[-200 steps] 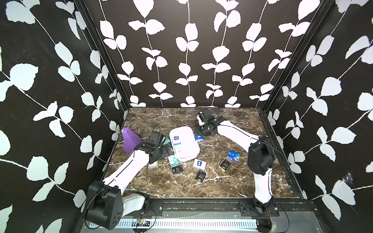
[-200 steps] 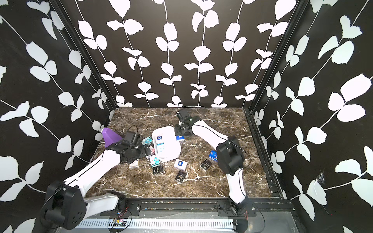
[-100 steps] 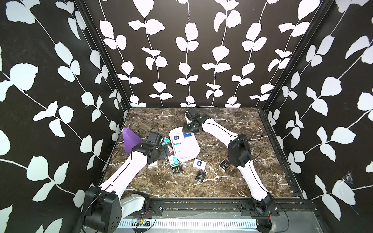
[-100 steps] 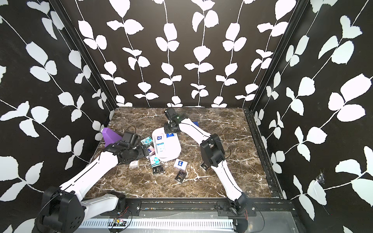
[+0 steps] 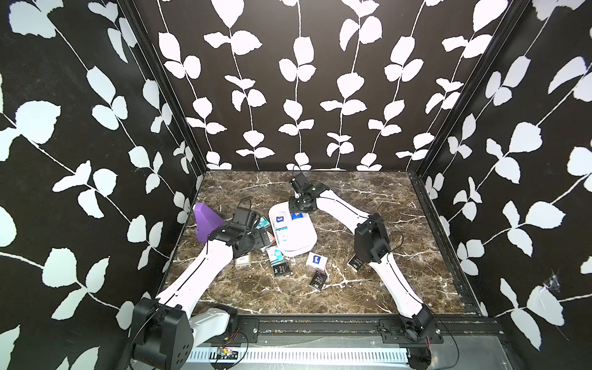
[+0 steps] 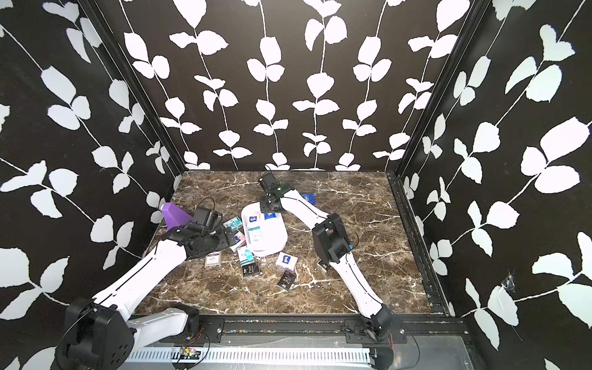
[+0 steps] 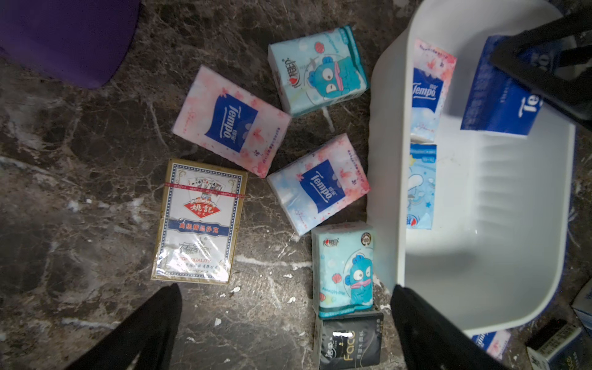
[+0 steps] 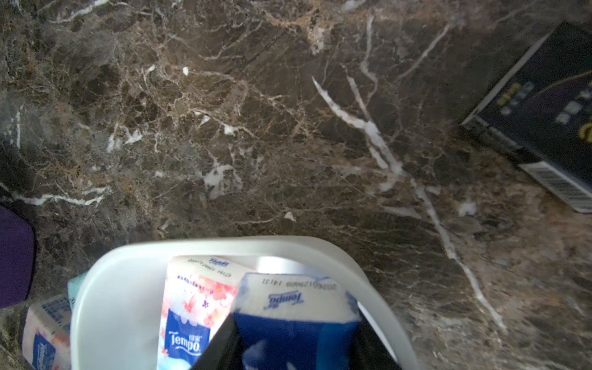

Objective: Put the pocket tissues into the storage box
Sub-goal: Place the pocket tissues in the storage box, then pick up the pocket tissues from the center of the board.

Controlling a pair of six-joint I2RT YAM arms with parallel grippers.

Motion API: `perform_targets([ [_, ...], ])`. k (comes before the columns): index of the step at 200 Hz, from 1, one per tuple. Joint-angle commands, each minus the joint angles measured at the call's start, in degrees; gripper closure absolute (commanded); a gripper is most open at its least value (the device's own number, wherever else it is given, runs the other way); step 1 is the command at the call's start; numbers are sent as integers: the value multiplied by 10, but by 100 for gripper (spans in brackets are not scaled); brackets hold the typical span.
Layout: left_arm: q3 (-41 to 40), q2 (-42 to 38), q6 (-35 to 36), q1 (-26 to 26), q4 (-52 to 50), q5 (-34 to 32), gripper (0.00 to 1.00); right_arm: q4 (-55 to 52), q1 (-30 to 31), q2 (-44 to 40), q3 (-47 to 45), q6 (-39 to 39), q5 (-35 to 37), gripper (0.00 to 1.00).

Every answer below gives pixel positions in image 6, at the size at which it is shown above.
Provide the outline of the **dark blue Tempo tissue pack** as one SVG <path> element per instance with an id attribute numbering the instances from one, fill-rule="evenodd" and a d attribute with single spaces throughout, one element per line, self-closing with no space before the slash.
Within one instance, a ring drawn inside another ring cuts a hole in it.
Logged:
<path id="1" fill-rule="evenodd" d="M 309 194 L 302 194 L 302 197 L 310 204 L 312 205 L 316 205 L 316 197 L 314 194 L 309 193 Z"/>

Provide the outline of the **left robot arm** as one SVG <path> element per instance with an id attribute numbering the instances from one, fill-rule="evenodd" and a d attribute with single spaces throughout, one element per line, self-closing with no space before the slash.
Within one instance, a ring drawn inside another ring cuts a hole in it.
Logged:
<path id="1" fill-rule="evenodd" d="M 157 246 L 126 274 L 91 299 L 66 309 L 65 331 L 55 350 L 60 369 L 117 369 L 135 351 L 167 337 L 198 338 L 199 311 L 188 305 L 133 317 L 139 304 L 176 267 L 236 245 L 221 213 L 197 208 L 194 216 L 169 229 Z"/>

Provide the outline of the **light blue cartoon tissue pack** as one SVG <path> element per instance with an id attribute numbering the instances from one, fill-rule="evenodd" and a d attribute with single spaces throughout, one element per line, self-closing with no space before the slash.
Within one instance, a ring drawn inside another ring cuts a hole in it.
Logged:
<path id="1" fill-rule="evenodd" d="M 260 227 L 250 228 L 248 230 L 248 236 L 251 245 L 259 245 L 263 240 L 263 235 Z"/>

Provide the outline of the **pink floral Tempo tissue pack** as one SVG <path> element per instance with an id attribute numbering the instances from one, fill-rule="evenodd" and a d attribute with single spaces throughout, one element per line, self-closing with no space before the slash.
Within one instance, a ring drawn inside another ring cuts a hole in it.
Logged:
<path id="1" fill-rule="evenodd" d="M 248 227 L 249 228 L 255 228 L 255 227 L 257 227 L 259 225 L 260 218 L 261 218 L 261 213 L 260 212 L 254 212 L 253 214 L 251 214 L 248 217 Z"/>

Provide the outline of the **white Tempo tissue pack front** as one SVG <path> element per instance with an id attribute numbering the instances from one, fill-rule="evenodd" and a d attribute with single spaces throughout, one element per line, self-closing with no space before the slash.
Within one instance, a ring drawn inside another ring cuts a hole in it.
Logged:
<path id="1" fill-rule="evenodd" d="M 298 263 L 297 257 L 292 256 L 290 254 L 285 254 L 284 252 L 279 253 L 279 255 L 277 256 L 277 260 L 275 262 L 275 264 L 279 268 L 283 268 L 288 271 L 294 271 L 297 263 Z"/>

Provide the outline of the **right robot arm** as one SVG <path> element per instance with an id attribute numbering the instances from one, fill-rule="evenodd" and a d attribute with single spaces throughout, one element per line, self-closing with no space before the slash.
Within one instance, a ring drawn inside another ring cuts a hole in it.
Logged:
<path id="1" fill-rule="evenodd" d="M 396 316 L 373 291 L 352 252 L 354 245 L 338 214 L 328 214 L 305 200 L 289 183 L 282 183 L 271 172 L 258 179 L 265 193 L 260 200 L 264 213 L 288 212 L 311 231 L 314 250 L 322 263 L 333 268 L 349 289 L 365 322 L 365 334 L 373 342 L 389 337 Z"/>

